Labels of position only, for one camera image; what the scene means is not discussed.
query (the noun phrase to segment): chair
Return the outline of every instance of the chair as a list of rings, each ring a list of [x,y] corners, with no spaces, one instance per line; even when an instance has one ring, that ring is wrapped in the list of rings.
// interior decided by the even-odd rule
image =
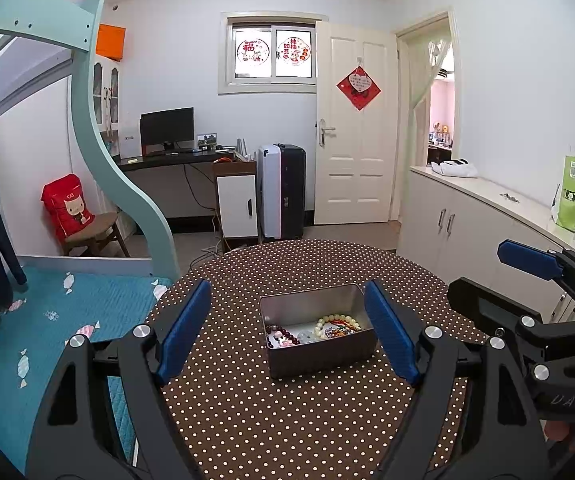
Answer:
[[[128,248],[117,226],[118,218],[119,213],[116,212],[96,215],[90,225],[63,241],[63,256],[68,256],[75,247],[87,247],[84,255],[100,256],[101,250],[111,241],[116,240],[125,257],[129,258]]]

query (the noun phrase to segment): brown tablecloth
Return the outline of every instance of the brown tablecloth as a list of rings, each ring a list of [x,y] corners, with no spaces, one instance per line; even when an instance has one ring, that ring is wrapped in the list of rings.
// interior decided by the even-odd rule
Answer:
[[[450,310],[444,282],[400,256],[366,246],[295,240],[229,253],[181,278],[148,319],[181,301],[197,278],[212,284],[212,310],[183,374],[164,388],[164,396],[208,479],[368,479],[413,394],[381,348],[366,362],[273,380],[261,296],[379,278],[427,323],[464,341],[485,339]],[[449,458],[465,385],[455,381],[431,467]]]

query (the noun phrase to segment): red diamond decoration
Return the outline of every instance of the red diamond decoration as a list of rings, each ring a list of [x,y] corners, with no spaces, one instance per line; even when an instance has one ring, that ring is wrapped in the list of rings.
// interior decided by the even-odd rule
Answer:
[[[341,81],[337,88],[345,94],[350,102],[361,111],[372,102],[376,96],[381,93],[381,89],[376,85],[372,78],[367,75],[362,66],[353,70],[347,77]]]

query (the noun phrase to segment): green package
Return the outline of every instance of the green package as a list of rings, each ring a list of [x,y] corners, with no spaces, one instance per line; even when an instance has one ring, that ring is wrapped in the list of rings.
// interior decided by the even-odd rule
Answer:
[[[559,214],[556,223],[575,232],[575,156],[565,157],[563,186],[561,186]]]

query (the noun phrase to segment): orange box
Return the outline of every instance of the orange box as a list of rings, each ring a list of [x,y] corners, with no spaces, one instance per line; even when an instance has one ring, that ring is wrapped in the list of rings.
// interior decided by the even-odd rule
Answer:
[[[99,37],[96,41],[96,53],[99,56],[109,57],[114,61],[123,59],[123,43],[126,30],[113,25],[99,25]]]

